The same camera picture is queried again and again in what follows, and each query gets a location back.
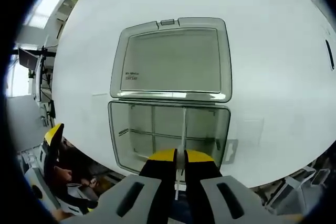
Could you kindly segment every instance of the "hand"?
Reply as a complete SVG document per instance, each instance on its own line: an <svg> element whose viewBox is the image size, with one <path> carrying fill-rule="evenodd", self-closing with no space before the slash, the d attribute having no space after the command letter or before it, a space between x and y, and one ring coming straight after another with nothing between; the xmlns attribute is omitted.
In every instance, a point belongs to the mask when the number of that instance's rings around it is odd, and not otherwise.
<svg viewBox="0 0 336 224"><path fill-rule="evenodd" d="M98 185L98 182L95 178L90 181L90 187L95 188Z"/></svg>
<svg viewBox="0 0 336 224"><path fill-rule="evenodd" d="M82 179L80 180L80 182L81 182L82 185L84 185L84 186L89 186L89 185L90 185L90 181L88 181L88 180L85 179L85 178L82 178Z"/></svg>
<svg viewBox="0 0 336 224"><path fill-rule="evenodd" d="M63 181L70 182L72 180L71 170L66 170L58 166L55 166L55 172L56 172L57 177L59 177Z"/></svg>

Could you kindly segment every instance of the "cable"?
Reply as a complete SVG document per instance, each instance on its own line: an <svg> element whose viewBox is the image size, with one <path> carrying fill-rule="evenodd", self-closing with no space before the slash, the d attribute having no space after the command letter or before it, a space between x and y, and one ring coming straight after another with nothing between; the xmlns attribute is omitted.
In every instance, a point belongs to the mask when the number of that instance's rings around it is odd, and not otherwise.
<svg viewBox="0 0 336 224"><path fill-rule="evenodd" d="M45 92L42 91L42 88L41 88L41 93L44 94L46 98L48 98L49 100L51 100L51 98L50 98L49 96L47 96L47 95L45 94Z"/></svg>
<svg viewBox="0 0 336 224"><path fill-rule="evenodd" d="M51 86L50 86L50 84L49 84L49 82L48 82L48 79L44 79L43 77L42 77L42 79L44 80L44 81L46 81L47 82L47 84L48 84L48 86L49 86L49 88L44 88L44 89L49 89L50 91L51 91Z"/></svg>
<svg viewBox="0 0 336 224"><path fill-rule="evenodd" d="M49 90L51 91L51 93L53 92L52 90L51 90L51 86L50 86L50 84L48 84L48 86L49 86Z"/></svg>
<svg viewBox="0 0 336 224"><path fill-rule="evenodd" d="M44 47L44 48L51 48L51 47L57 47L57 46L58 46L58 44L56 44L56 45L54 45L54 46Z"/></svg>
<svg viewBox="0 0 336 224"><path fill-rule="evenodd" d="M48 81L48 79L44 79L43 77L42 77L42 79L45 80L45 81ZM52 80L52 77L50 78L50 80Z"/></svg>
<svg viewBox="0 0 336 224"><path fill-rule="evenodd" d="M50 85L49 87L44 87L43 89L49 89L52 92Z"/></svg>

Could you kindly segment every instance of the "wall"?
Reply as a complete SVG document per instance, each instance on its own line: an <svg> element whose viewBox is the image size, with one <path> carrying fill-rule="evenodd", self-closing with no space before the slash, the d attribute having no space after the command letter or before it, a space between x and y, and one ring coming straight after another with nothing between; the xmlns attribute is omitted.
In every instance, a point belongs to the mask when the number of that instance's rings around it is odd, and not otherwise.
<svg viewBox="0 0 336 224"><path fill-rule="evenodd" d="M46 42L46 38L48 37L48 41L46 43L47 46L54 46L57 44L57 34L59 31L59 24L56 24L55 19L56 10L52 13L47 25L44 29L39 29L36 27L22 26L22 29L16 39L17 43L22 44L33 44L42 46Z"/></svg>
<svg viewBox="0 0 336 224"><path fill-rule="evenodd" d="M10 133L17 151L40 144L49 130L43 127L39 107L31 95L8 98L6 101Z"/></svg>

